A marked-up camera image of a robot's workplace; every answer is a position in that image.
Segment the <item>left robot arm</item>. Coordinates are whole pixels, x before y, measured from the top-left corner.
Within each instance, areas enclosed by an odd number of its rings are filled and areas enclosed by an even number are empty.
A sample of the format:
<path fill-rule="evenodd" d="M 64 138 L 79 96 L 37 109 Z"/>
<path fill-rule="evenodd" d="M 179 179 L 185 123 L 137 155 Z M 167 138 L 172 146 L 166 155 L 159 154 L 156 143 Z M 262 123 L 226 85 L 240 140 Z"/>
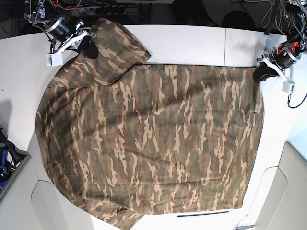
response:
<path fill-rule="evenodd" d="M 270 77 L 286 77 L 285 71 L 301 59 L 307 50 L 307 2 L 305 0 L 280 0 L 286 18 L 292 26 L 285 33 L 286 41 L 264 53 L 257 59 L 254 81 L 265 81 Z"/>

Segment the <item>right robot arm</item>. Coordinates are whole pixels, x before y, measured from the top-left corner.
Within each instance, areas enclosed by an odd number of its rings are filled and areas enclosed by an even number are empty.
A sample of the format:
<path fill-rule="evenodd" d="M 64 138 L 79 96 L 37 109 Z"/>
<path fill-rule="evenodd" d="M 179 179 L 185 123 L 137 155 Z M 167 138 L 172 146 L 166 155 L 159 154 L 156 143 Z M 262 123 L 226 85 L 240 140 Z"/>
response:
<path fill-rule="evenodd" d="M 50 52 L 46 54 L 48 66 L 63 64 L 63 52 L 72 50 L 83 53 L 88 59 L 97 59 L 98 48 L 94 44 L 96 34 L 84 27 L 78 15 L 81 1 L 61 3 L 60 0 L 28 0 L 29 12 L 24 18 L 40 29 L 50 42 Z"/>

